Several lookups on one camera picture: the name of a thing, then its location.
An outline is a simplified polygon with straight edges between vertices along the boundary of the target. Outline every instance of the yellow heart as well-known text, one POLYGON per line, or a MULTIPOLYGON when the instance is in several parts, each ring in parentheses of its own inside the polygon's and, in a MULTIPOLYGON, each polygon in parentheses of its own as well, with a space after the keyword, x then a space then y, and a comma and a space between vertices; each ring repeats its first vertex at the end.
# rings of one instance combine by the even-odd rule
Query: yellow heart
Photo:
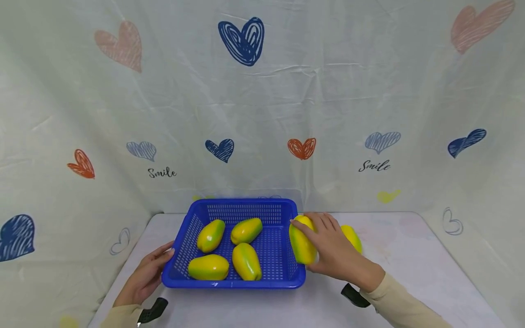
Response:
MULTIPOLYGON (((206 196, 204 198, 206 198, 206 199, 214 199, 215 197, 213 197, 213 196, 206 196)), ((198 195, 193 196, 193 201, 194 202, 198 201, 199 199, 203 199, 203 198, 198 196, 198 195)))
POLYGON ((68 315, 60 318, 60 328, 78 328, 78 326, 78 321, 68 315))
POLYGON ((388 204, 391 201, 394 200, 395 197, 397 197, 401 193, 401 190, 396 190, 393 193, 389 194, 387 192, 378 192, 377 193, 377 200, 384 204, 388 204))

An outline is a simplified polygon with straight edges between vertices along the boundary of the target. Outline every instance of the blue plastic basket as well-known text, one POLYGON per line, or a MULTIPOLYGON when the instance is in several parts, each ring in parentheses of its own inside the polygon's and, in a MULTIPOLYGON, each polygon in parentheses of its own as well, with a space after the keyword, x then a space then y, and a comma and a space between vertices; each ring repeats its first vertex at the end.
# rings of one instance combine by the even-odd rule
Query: blue plastic basket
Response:
POLYGON ((284 198, 197 200, 190 206, 173 243, 175 255, 164 267, 162 282, 170 288, 298 288, 305 282, 306 270, 296 262, 288 236, 290 220, 296 216, 296 204, 284 198), (235 245, 230 233, 238 222, 253 217, 262 221, 261 233, 250 243, 259 257, 262 279, 244 281, 232 264, 235 245), (228 260, 228 277, 222 281, 195 280, 188 275, 188 264, 205 255, 197 248, 197 237, 202 228, 215 219, 223 220, 226 229, 219 247, 212 253, 228 260))

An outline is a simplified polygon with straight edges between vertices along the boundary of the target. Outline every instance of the beige sleeve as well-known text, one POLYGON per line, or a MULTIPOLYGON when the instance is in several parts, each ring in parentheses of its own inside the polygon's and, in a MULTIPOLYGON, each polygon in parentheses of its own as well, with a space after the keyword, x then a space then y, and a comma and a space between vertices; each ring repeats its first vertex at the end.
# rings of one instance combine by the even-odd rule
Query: beige sleeve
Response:
POLYGON ((451 328, 388 273, 371 293, 360 292, 394 328, 451 328))
POLYGON ((142 308, 138 304, 112 308, 100 328, 136 328, 141 313, 142 308))

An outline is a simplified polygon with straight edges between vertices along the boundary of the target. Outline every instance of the pink heart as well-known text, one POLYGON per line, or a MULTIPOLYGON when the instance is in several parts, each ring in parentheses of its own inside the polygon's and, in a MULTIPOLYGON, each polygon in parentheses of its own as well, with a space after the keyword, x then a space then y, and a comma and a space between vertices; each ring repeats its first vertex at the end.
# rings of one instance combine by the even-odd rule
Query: pink heart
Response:
POLYGON ((479 15, 472 6, 463 8, 450 31, 450 40, 460 54, 464 54, 474 43, 494 32, 509 18, 516 3, 513 0, 494 2, 479 15))
POLYGON ((95 42, 104 55, 139 73, 142 72, 142 44, 139 30, 132 22, 125 20, 120 23, 118 39, 109 32, 97 30, 95 42))

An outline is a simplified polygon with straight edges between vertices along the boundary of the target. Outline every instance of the hand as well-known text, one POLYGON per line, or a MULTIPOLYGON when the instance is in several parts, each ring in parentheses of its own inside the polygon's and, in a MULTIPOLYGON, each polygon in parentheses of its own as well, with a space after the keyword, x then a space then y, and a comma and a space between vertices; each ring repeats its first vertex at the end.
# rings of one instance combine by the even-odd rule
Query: hand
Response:
POLYGON ((113 303, 114 308, 130 304, 140 305, 153 294, 155 289, 161 284, 162 268, 175 253, 174 249, 170 249, 172 245, 173 242, 170 241, 155 249, 140 261, 139 266, 126 281, 119 296, 113 303))
POLYGON ((343 234, 341 226, 328 213, 305 213, 317 232, 306 225, 292 220, 319 252, 319 261, 307 266, 309 271, 344 280, 358 286, 364 292, 374 291, 385 277, 385 271, 362 256, 343 234))

